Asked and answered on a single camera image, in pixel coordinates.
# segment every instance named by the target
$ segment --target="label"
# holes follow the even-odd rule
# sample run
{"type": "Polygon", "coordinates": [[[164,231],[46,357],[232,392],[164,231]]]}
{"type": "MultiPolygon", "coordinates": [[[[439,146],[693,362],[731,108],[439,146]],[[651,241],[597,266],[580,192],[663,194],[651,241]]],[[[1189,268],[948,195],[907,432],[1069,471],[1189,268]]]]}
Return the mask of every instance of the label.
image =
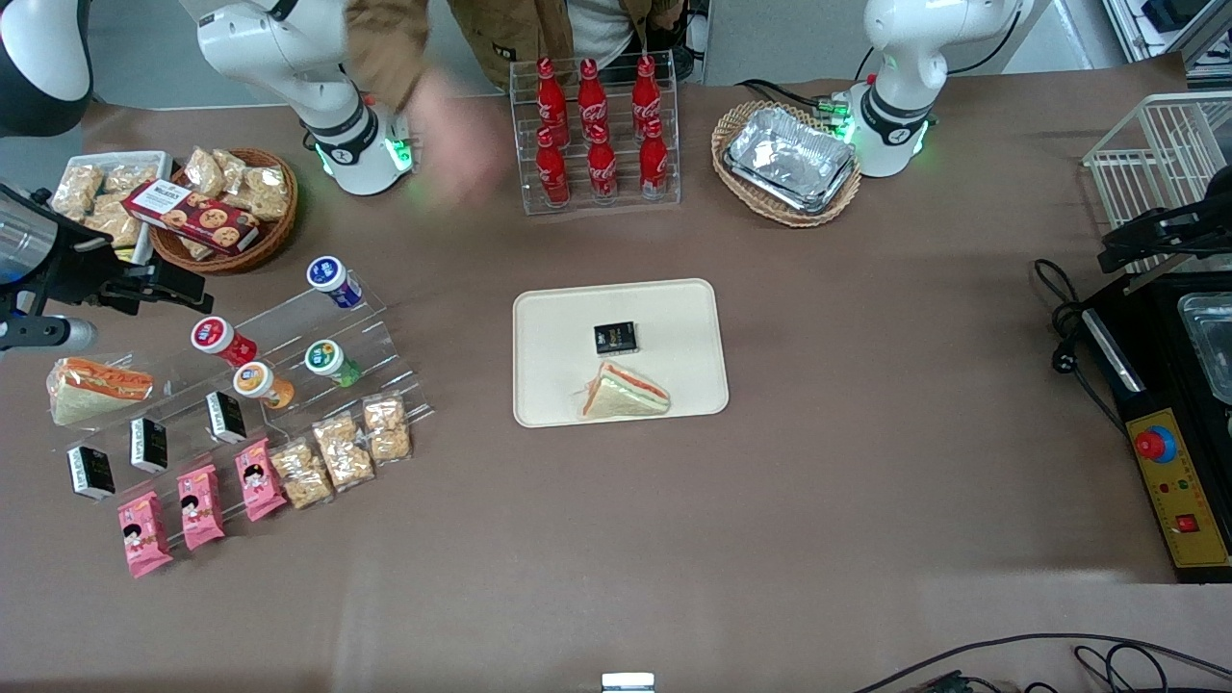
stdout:
{"type": "Polygon", "coordinates": [[[174,210],[176,205],[184,202],[188,195],[192,195],[191,190],[186,190],[166,180],[155,180],[145,190],[142,190],[137,197],[133,197],[133,203],[145,207],[152,212],[165,215],[174,210]]]}

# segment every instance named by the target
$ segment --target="wire basket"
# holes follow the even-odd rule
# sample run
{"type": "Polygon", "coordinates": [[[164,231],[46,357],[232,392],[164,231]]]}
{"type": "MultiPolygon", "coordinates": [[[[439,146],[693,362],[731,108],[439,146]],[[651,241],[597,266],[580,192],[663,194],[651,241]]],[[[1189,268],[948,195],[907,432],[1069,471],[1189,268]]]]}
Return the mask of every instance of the wire basket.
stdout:
{"type": "MultiPolygon", "coordinates": [[[[1099,191],[1109,229],[1152,210],[1201,200],[1232,152],[1232,91],[1156,94],[1143,99],[1083,157],[1099,191]]],[[[1168,255],[1126,265],[1130,274],[1158,266],[1168,255]]],[[[1179,271],[1232,269],[1232,256],[1190,259],[1179,271]]]]}

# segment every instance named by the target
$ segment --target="black package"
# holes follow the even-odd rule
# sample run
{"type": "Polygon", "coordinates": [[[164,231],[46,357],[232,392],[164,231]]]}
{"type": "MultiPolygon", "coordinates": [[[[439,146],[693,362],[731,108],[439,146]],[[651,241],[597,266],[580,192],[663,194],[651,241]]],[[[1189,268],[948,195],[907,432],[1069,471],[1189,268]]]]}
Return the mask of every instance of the black package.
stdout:
{"type": "Polygon", "coordinates": [[[244,428],[244,412],[239,408],[239,402],[222,392],[211,392],[206,396],[206,407],[209,408],[209,434],[214,440],[223,443],[243,443],[248,438],[244,428]]]}
{"type": "Polygon", "coordinates": [[[133,419],[129,429],[129,464],[149,474],[166,471],[166,428],[150,419],[133,419]]]}
{"type": "Polygon", "coordinates": [[[116,492],[107,455],[80,445],[69,450],[69,471],[73,472],[73,492],[78,496],[102,501],[116,492]]]}
{"type": "Polygon", "coordinates": [[[595,328],[595,353],[600,356],[618,356],[637,351],[637,333],[633,323],[601,324],[595,328]]]}

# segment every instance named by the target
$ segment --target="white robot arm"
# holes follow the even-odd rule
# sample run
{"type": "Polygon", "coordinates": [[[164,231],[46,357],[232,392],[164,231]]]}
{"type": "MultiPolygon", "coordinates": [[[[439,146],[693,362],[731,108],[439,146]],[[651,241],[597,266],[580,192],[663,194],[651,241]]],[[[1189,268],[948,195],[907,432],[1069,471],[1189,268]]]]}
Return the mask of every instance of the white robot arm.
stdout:
{"type": "Polygon", "coordinates": [[[869,0],[864,28],[882,52],[876,81],[848,92],[860,170],[883,178],[907,168],[949,73],[942,46],[1009,30],[1034,0],[869,0]]]}
{"type": "Polygon", "coordinates": [[[405,121],[365,100],[339,67],[346,59],[344,2],[235,2],[197,21],[197,42],[224,76],[291,105],[342,190],[375,195],[411,170],[411,150],[405,121]]]}

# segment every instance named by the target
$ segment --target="red glass bottle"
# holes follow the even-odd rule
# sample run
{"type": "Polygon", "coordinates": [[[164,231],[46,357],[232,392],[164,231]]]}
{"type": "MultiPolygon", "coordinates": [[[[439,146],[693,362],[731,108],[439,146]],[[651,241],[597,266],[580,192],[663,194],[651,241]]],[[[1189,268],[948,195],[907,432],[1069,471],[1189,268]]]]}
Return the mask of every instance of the red glass bottle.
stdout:
{"type": "Polygon", "coordinates": [[[552,129],[552,139],[557,147],[569,146],[569,120],[564,112],[564,91],[556,81],[556,70],[552,68],[552,59],[543,57],[538,59],[538,107],[540,118],[552,129]]]}
{"type": "Polygon", "coordinates": [[[599,64],[594,58],[582,60],[582,84],[578,86],[578,112],[582,115],[582,133],[590,139],[590,126],[607,127],[607,94],[599,84],[599,64]]]}
{"type": "Polygon", "coordinates": [[[586,154],[586,163],[590,168],[590,189],[595,202],[611,205],[616,201],[616,152],[607,143],[606,126],[591,126],[589,134],[590,153],[586,154]]]}
{"type": "Polygon", "coordinates": [[[663,143],[663,122],[658,116],[646,122],[646,139],[639,154],[642,197],[657,201],[668,192],[668,146],[663,143]]]}
{"type": "Polygon", "coordinates": [[[646,122],[659,117],[659,83],[654,81],[654,58],[637,59],[637,81],[633,83],[633,137],[646,137],[646,122]]]}
{"type": "Polygon", "coordinates": [[[569,203],[569,176],[564,170],[564,157],[552,139],[552,128],[543,126],[538,129],[538,143],[535,163],[538,165],[540,181],[547,195],[547,206],[558,210],[569,203]]]}

